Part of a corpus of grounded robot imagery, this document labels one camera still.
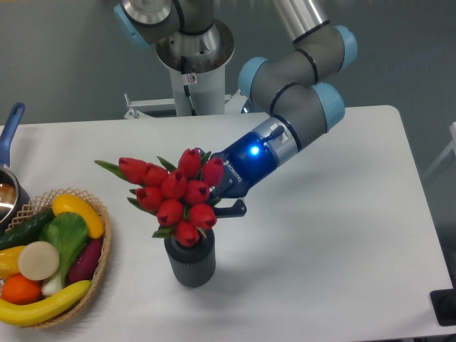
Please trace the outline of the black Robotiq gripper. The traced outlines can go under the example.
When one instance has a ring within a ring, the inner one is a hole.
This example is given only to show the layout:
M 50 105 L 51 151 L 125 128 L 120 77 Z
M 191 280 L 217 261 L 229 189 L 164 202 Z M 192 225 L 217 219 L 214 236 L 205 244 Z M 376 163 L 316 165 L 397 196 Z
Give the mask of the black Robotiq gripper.
M 272 134 L 263 138 L 256 132 L 249 132 L 223 151 L 205 152 L 197 148 L 201 164 L 210 159 L 222 160 L 224 175 L 212 190 L 212 197 L 240 198 L 258 182 L 270 175 L 279 166 L 269 141 Z M 243 217 L 247 213 L 244 200 L 237 199 L 231 207 L 213 207 L 217 218 Z

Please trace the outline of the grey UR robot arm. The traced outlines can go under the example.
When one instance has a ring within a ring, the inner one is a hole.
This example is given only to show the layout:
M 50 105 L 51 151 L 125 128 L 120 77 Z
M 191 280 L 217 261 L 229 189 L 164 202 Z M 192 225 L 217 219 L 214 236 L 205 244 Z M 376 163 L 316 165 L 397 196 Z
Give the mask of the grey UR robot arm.
M 342 97 L 324 80 L 354 62 L 355 36 L 344 26 L 332 26 L 318 1 L 274 5 L 294 49 L 277 62 L 252 58 L 239 73 L 241 94 L 268 118 L 218 153 L 225 174 L 210 198 L 235 201 L 217 208 L 218 217 L 243 216 L 248 191 L 345 114 Z M 212 1 L 121 1 L 114 14 L 137 47 L 155 47 L 170 73 L 179 116 L 224 112 L 225 66 L 234 53 L 234 37 L 214 17 Z

